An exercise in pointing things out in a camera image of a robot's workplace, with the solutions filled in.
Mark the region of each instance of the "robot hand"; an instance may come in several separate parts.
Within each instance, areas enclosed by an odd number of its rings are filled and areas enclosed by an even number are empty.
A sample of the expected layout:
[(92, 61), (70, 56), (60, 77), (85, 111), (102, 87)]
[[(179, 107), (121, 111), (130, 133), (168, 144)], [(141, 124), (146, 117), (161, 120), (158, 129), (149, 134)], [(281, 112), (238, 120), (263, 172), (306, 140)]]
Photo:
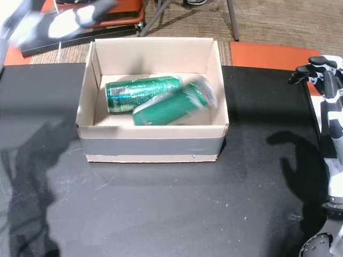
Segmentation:
[(99, 22), (114, 5), (115, 0), (97, 0), (77, 10), (42, 14), (31, 10), (32, 0), (11, 0), (0, 10), (0, 72), (9, 44), (71, 37)]
[(339, 56), (332, 55), (310, 57), (309, 64), (297, 67), (288, 82), (290, 84), (296, 84), (300, 81), (312, 82), (318, 92), (321, 95), (325, 95), (323, 85), (325, 71), (330, 71), (337, 77), (337, 86), (339, 89), (342, 89), (343, 59)]
[[(312, 82), (325, 99), (326, 111), (321, 111), (326, 112), (322, 116), (327, 117), (337, 159), (324, 156), (330, 173), (329, 201), (324, 206), (329, 220), (340, 219), (343, 218), (343, 59), (338, 56), (309, 58), (309, 64), (296, 68), (288, 82), (296, 84), (300, 81)], [(300, 256), (343, 257), (343, 222), (339, 222), (339, 226), (341, 229), (334, 235), (334, 240), (333, 232), (315, 235), (303, 246)]]

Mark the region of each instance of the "green soda can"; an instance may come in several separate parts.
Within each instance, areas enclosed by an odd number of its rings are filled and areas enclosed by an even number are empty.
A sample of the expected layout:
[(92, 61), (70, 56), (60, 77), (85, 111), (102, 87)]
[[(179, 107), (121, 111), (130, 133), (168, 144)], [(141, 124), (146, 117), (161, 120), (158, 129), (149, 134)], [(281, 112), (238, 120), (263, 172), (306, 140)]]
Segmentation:
[(108, 83), (107, 109), (109, 112), (131, 111), (154, 96), (181, 88), (181, 85), (180, 78), (171, 76)]
[(135, 125), (168, 125), (194, 111), (217, 106), (217, 99), (209, 82), (198, 79), (184, 88), (164, 93), (136, 107)]

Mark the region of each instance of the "brown carpet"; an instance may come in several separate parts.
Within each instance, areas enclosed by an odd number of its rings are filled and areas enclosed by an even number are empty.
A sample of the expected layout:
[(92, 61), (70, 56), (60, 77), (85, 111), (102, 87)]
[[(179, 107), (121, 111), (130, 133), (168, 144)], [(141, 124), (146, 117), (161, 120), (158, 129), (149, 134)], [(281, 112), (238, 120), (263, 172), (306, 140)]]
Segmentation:
[[(235, 0), (240, 40), (249, 43), (317, 49), (343, 56), (343, 2), (332, 0)], [(146, 20), (156, 10), (145, 1)], [(174, 0), (148, 36), (213, 37), (219, 41), (223, 65), (231, 64), (233, 40), (226, 0), (191, 7)], [(84, 62), (88, 44), (62, 49), (59, 62)], [(57, 50), (34, 56), (32, 64), (56, 63)]]

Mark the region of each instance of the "table surface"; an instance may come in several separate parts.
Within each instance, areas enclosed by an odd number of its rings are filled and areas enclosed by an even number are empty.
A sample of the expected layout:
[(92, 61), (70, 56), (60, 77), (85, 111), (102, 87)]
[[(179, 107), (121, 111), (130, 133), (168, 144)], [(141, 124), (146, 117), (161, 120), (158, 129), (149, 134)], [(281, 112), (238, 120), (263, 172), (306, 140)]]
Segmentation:
[(107, 164), (87, 163), (77, 138), (83, 70), (3, 73), (1, 256), (293, 256), (323, 226), (324, 163), (290, 72), (223, 67), (217, 163)]

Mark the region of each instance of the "cardboard box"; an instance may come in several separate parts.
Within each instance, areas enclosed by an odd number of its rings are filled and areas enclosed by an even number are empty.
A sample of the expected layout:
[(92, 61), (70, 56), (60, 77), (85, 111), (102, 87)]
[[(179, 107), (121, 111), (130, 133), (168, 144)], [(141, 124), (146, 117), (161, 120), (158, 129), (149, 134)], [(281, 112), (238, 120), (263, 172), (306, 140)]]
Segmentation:
[[(168, 126), (134, 126), (131, 114), (107, 113), (107, 82), (169, 74), (183, 81), (205, 76), (218, 108)], [(217, 42), (182, 37), (96, 40), (88, 54), (76, 124), (89, 162), (215, 161), (229, 125)]]

